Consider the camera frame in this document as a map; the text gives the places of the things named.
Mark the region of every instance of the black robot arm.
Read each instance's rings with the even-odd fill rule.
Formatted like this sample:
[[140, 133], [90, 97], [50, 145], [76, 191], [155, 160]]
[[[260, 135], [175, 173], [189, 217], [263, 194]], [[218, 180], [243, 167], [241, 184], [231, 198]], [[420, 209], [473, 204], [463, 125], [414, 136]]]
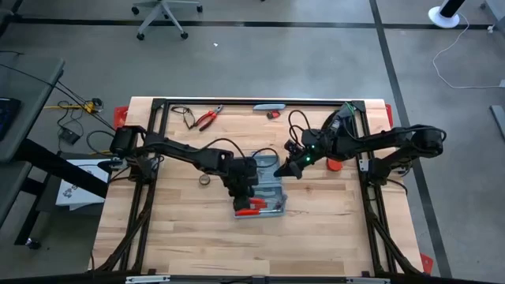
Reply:
[[275, 171], [275, 176], [294, 176], [299, 179], [304, 168], [322, 158], [345, 161], [358, 153], [396, 147], [398, 149], [389, 156], [368, 161], [368, 181], [385, 185], [386, 178], [393, 169], [408, 166], [419, 157], [432, 158], [442, 154], [442, 142], [446, 134], [441, 129], [414, 125], [356, 138], [349, 131], [352, 119], [352, 112], [344, 107], [330, 115], [321, 129], [303, 130], [302, 146], [288, 140], [284, 148], [290, 155]]
[[[136, 147], [137, 138], [144, 138], [144, 146]], [[148, 158], [149, 153], [191, 163], [197, 170], [219, 176], [234, 197], [235, 211], [250, 208], [249, 197], [254, 196], [252, 185], [258, 184], [256, 160], [251, 157], [234, 158], [232, 151], [218, 148], [193, 148], [170, 140], [157, 133], [147, 133], [140, 126], [125, 126], [117, 129], [110, 151], [124, 158], [131, 167], [130, 177], [141, 178], [149, 182], [154, 175], [155, 160]]]

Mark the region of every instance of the butcher block tabletop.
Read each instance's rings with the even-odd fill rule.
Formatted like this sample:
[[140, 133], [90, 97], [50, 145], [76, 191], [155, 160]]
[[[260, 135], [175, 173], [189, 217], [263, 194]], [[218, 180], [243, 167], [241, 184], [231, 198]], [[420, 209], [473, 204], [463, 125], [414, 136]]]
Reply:
[[[132, 97], [126, 124], [147, 128], [152, 100]], [[364, 101], [370, 132], [389, 130], [384, 101]], [[189, 107], [198, 119], [218, 105], [219, 99], [215, 99], [215, 103]], [[279, 118], [269, 120], [266, 112], [253, 111], [252, 106], [225, 105], [203, 132], [188, 130], [182, 115], [171, 111], [166, 136], [195, 148], [225, 137], [246, 155], [271, 147], [283, 163], [288, 154], [283, 145], [290, 138], [288, 113], [295, 109], [302, 110], [311, 127], [317, 129], [335, 108], [289, 106]], [[358, 115], [356, 119], [361, 133]], [[292, 120], [306, 128], [301, 115], [293, 114]], [[238, 155], [226, 141], [212, 147]], [[384, 157], [392, 151], [376, 151], [376, 156]], [[321, 159], [305, 168], [301, 180], [283, 177], [288, 196], [286, 215], [276, 218], [234, 218], [232, 199], [219, 177], [211, 176], [209, 185], [200, 185], [201, 174], [193, 165], [175, 159], [166, 158], [160, 164], [143, 272], [155, 268], [157, 274], [169, 275], [361, 276], [362, 271], [373, 275], [356, 159], [343, 162], [338, 172], [327, 170], [326, 159]], [[393, 174], [390, 178], [401, 181]], [[93, 248], [97, 267], [125, 236], [134, 188], [135, 184], [127, 180], [115, 181], [109, 187]], [[406, 193], [392, 183], [383, 186], [382, 192], [391, 236], [412, 265], [421, 270]], [[383, 242], [380, 237], [377, 240], [383, 267], [387, 267]], [[129, 266], [136, 247], [134, 240]]]

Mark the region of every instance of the table leg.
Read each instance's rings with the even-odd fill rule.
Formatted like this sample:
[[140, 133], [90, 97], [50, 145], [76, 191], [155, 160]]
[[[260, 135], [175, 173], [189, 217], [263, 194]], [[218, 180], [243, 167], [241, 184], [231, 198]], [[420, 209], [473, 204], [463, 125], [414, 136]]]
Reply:
[[36, 196], [35, 201], [33, 201], [32, 207], [30, 208], [30, 212], [26, 216], [24, 220], [23, 226], [21, 227], [19, 234], [14, 241], [15, 245], [27, 245], [31, 249], [37, 248], [37, 241], [33, 241], [30, 238], [30, 234], [32, 233], [33, 226], [37, 222], [37, 218], [39, 217], [39, 212], [36, 210], [37, 204], [39, 203], [40, 197], [42, 196], [42, 192], [44, 190], [44, 184], [42, 182], [34, 181], [31, 178], [26, 178], [24, 180], [22, 191], [33, 194]]
[[16, 159], [30, 162], [33, 166], [45, 170], [48, 174], [62, 178], [67, 182], [105, 198], [107, 183], [67, 162], [60, 156], [29, 139], [24, 139], [16, 153]]

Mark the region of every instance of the tool case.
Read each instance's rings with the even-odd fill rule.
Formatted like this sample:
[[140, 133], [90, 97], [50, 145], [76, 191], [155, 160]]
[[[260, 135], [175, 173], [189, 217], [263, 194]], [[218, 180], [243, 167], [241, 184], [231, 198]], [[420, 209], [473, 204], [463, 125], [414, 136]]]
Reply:
[[[275, 155], [255, 155], [257, 166], [271, 165], [276, 157]], [[254, 185], [253, 199], [262, 199], [266, 202], [267, 206], [260, 209], [258, 215], [235, 215], [236, 219], [245, 218], [265, 218], [265, 217], [279, 217], [286, 213], [286, 200], [287, 195], [284, 193], [282, 187], [282, 179], [274, 177], [274, 172], [279, 168], [280, 161], [276, 164], [262, 168], [258, 167], [258, 185]]]

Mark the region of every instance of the white cable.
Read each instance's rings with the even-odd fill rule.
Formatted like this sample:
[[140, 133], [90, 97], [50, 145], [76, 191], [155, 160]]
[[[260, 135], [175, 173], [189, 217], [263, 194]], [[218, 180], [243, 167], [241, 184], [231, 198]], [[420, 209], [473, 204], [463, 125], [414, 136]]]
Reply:
[[459, 14], [461, 17], [463, 17], [466, 21], [466, 28], [463, 30], [463, 32], [461, 32], [458, 37], [456, 38], [456, 41], [454, 41], [448, 48], [444, 49], [444, 50], [441, 50], [438, 54], [435, 55], [435, 57], [433, 58], [433, 67], [435, 67], [435, 70], [436, 70], [436, 74], [440, 77], [440, 79], [442, 79], [445, 84], [447, 84], [447, 86], [453, 88], [453, 89], [469, 89], [469, 88], [476, 88], [476, 89], [483, 89], [483, 88], [502, 88], [500, 86], [470, 86], [470, 87], [456, 87], [456, 86], [453, 86], [451, 85], [451, 83], [447, 82], [447, 80], [445, 80], [445, 78], [442, 77], [442, 75], [440, 75], [440, 71], [438, 69], [438, 67], [436, 67], [436, 64], [435, 64], [435, 60], [436, 58], [439, 57], [439, 55], [441, 55], [442, 53], [448, 51], [451, 49], [451, 47], [453, 47], [459, 40], [459, 38], [466, 32], [466, 30], [470, 27], [470, 22], [468, 22], [468, 19], [466, 19], [466, 17], [463, 15], [463, 14]]

